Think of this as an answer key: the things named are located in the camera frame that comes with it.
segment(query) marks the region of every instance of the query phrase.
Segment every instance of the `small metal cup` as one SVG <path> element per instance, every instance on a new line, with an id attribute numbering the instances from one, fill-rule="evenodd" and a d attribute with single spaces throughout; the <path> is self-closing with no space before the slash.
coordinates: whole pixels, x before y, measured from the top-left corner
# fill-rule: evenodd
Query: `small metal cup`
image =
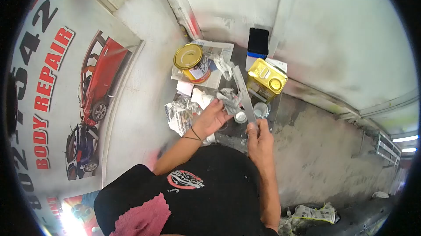
<path id="1" fill-rule="evenodd" d="M 253 107 L 254 115 L 258 118 L 267 118 L 269 116 L 269 107 L 265 103 L 257 103 Z"/>
<path id="2" fill-rule="evenodd" d="M 245 115 L 245 112 L 240 111 L 234 116 L 234 121 L 243 124 L 247 122 L 247 116 Z"/>

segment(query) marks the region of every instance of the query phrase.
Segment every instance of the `concrete floor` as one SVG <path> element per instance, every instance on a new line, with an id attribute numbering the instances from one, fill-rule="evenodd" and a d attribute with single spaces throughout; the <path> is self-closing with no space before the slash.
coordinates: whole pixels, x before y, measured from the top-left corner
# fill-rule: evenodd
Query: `concrete floor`
<path id="1" fill-rule="evenodd" d="M 282 207 L 306 202 L 331 202 L 336 208 L 388 192 L 395 168 L 371 155 L 352 159 L 361 146 L 362 131 L 335 120 L 325 110 L 283 95 L 272 131 Z M 372 150 L 365 138 L 362 151 Z"/>

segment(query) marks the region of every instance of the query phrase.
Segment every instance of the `black bracelet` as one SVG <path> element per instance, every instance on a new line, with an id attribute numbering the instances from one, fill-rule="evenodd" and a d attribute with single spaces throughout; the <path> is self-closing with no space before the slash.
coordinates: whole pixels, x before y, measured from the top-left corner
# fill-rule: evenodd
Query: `black bracelet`
<path id="1" fill-rule="evenodd" d="M 200 139 L 200 141 L 202 141 L 202 139 L 196 134 L 196 132 L 193 130 L 193 127 L 191 127 L 193 133 L 197 136 L 198 139 Z"/>
<path id="2" fill-rule="evenodd" d="M 197 139 L 197 138 L 189 138 L 188 136 L 182 136 L 182 138 L 188 138 L 188 139 L 193 139 L 193 140 L 197 140 L 197 141 L 202 142 L 202 140 L 200 140 L 200 139 Z"/>

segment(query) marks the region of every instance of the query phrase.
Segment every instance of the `logo on shirt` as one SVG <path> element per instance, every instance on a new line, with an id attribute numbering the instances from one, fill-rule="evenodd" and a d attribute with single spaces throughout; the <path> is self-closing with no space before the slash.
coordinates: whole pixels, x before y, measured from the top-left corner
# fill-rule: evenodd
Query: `logo on shirt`
<path id="1" fill-rule="evenodd" d="M 167 176 L 167 180 L 171 186 L 182 189 L 195 189 L 205 186 L 203 184 L 203 180 L 201 180 L 200 177 L 197 177 L 186 170 L 172 171 Z"/>

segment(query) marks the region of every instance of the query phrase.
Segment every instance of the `crashed car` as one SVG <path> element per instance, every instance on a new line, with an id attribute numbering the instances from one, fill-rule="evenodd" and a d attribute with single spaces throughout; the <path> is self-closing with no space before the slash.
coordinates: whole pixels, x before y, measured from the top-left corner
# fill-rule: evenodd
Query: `crashed car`
<path id="1" fill-rule="evenodd" d="M 93 53 L 101 47 L 99 54 Z M 109 92 L 121 67 L 129 60 L 131 52 L 98 31 L 89 45 L 82 63 L 80 91 L 78 91 L 81 118 L 88 125 L 104 119 L 109 103 Z"/>
<path id="2" fill-rule="evenodd" d="M 84 123 L 77 124 L 67 136 L 66 172 L 68 180 L 83 178 L 85 172 L 98 167 L 98 129 Z"/>

